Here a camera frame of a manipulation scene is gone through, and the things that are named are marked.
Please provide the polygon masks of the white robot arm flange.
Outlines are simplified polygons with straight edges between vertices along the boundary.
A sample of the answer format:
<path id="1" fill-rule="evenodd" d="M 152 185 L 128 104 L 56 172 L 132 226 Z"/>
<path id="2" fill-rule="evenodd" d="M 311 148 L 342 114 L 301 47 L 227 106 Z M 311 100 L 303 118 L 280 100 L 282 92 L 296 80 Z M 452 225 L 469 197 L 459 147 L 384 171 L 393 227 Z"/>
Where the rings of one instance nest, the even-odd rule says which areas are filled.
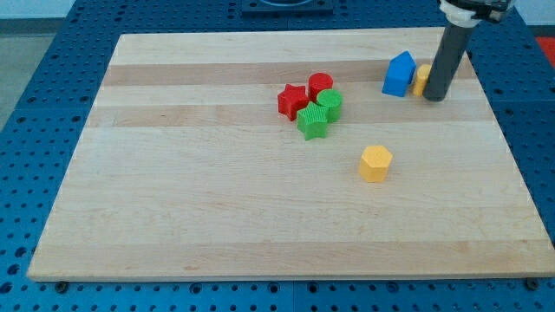
<path id="1" fill-rule="evenodd" d="M 481 21 L 500 23 L 513 10 L 515 0 L 438 0 L 437 3 L 451 24 L 473 28 Z"/>

